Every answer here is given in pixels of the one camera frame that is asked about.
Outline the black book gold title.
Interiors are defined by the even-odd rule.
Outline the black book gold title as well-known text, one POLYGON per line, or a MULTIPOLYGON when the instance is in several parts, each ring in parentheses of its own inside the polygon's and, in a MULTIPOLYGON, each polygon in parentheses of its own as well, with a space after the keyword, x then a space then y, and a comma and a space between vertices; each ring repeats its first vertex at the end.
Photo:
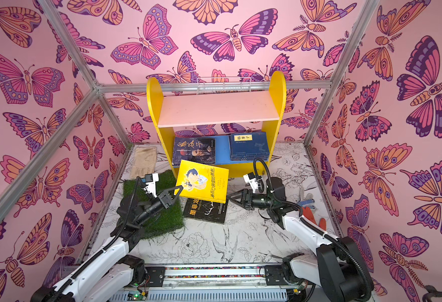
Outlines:
POLYGON ((210 223, 224 224, 228 204, 189 198, 183 210, 183 217, 210 223))

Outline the dark portrait cover book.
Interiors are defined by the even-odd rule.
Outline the dark portrait cover book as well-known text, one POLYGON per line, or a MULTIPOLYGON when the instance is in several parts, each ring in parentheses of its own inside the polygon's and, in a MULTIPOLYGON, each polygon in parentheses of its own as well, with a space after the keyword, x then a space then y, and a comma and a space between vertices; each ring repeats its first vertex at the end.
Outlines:
POLYGON ((216 162, 216 140, 209 137, 176 137, 173 148, 173 166, 179 167, 181 161, 214 164, 216 162))

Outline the yellow black book bottom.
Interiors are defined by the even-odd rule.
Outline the yellow black book bottom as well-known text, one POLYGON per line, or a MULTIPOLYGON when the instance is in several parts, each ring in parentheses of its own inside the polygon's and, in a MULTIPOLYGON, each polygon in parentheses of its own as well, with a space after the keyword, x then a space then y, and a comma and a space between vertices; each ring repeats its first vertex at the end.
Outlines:
POLYGON ((180 197, 213 203, 226 203, 229 170, 222 167, 182 160, 176 187, 180 197))

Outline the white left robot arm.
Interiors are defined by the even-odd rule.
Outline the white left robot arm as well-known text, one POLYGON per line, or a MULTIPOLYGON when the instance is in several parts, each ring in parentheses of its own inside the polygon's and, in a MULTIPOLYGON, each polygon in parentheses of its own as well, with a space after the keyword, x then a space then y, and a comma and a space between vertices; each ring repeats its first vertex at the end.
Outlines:
POLYGON ((172 207, 183 192, 175 186, 153 194, 146 184, 136 184, 116 212, 120 218, 111 237, 67 277, 55 285, 42 286, 31 301, 107 301, 118 290, 145 281, 145 261, 130 255, 143 239, 145 224, 172 207))

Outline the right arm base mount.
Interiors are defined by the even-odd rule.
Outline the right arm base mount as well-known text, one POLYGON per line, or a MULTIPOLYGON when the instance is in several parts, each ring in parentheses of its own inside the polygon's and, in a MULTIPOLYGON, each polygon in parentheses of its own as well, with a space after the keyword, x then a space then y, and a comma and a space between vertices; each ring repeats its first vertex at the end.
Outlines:
POLYGON ((264 277, 268 286, 302 286, 307 287, 308 281, 303 278, 296 277, 291 269, 291 261, 302 256, 304 253, 290 254, 281 259, 276 265, 266 265, 264 267, 264 277))

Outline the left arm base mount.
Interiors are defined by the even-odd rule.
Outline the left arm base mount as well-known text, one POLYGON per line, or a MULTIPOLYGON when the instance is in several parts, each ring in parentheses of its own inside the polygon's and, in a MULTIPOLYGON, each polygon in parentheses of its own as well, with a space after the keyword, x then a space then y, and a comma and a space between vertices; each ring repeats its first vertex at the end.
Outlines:
POLYGON ((119 261, 120 264, 128 265, 132 278, 129 287, 162 287, 166 275, 166 266, 150 266, 143 259, 132 255, 126 255, 119 261))

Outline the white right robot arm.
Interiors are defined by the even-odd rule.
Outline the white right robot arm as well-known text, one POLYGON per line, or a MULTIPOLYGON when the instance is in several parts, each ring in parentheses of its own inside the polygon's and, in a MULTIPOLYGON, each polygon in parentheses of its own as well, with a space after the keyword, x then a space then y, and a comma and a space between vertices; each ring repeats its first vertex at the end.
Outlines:
POLYGON ((306 283, 323 289, 330 301, 369 301, 374 289, 368 265, 350 237, 330 234, 310 220, 308 211, 286 200, 280 178, 267 180, 265 193, 256 192, 259 180, 250 188, 227 195, 227 201, 249 211, 266 210, 276 225, 300 239, 310 253, 283 258, 283 278, 290 284, 306 283))

